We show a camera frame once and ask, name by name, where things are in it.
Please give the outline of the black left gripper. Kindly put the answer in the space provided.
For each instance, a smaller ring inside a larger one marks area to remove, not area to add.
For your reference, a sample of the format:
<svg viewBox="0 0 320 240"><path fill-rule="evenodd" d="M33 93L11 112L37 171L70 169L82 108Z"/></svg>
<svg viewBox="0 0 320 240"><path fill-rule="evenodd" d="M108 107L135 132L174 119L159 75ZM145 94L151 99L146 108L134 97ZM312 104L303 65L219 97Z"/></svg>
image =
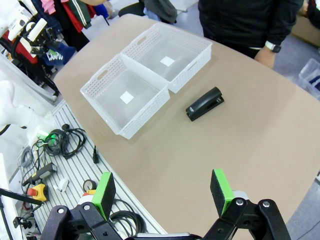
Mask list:
<svg viewBox="0 0 320 240"><path fill-rule="evenodd" d="M41 30L34 27L29 32L29 44L32 52L39 52L41 49L51 47L55 44L55 31L51 27Z"/></svg>

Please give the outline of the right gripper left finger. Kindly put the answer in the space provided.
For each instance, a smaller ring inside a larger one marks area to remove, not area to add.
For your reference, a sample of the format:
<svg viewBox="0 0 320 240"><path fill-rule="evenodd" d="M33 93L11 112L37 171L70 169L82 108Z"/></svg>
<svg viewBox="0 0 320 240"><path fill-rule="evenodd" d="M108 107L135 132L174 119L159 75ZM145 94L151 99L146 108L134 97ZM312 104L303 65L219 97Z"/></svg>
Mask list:
<svg viewBox="0 0 320 240"><path fill-rule="evenodd" d="M121 236L109 223L116 187L111 172L102 174L91 200L69 209L56 205L50 211L41 234L43 240L77 240L81 234L91 234L95 240L119 240Z"/></svg>

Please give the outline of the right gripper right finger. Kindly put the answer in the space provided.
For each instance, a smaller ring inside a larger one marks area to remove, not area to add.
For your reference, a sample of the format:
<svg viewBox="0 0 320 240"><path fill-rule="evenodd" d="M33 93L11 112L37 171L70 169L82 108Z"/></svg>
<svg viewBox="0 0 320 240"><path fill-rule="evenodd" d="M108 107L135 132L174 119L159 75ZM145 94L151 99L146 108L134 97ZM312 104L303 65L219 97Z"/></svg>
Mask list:
<svg viewBox="0 0 320 240"><path fill-rule="evenodd" d="M254 240L289 240L290 234L275 201L262 199L257 204L236 197L224 171L213 169L210 191L218 219L204 240L231 240L237 230L248 230Z"/></svg>

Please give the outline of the person left hand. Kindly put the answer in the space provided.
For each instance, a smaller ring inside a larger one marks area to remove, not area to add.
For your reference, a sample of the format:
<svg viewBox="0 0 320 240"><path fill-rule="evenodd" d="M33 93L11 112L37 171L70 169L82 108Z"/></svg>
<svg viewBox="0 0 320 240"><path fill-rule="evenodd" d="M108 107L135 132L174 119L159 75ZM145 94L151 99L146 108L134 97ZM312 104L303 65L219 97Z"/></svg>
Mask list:
<svg viewBox="0 0 320 240"><path fill-rule="evenodd" d="M275 65L275 58L276 53L270 50L268 47L264 46L258 51L256 56L254 57L254 60L270 69L273 69Z"/></svg>

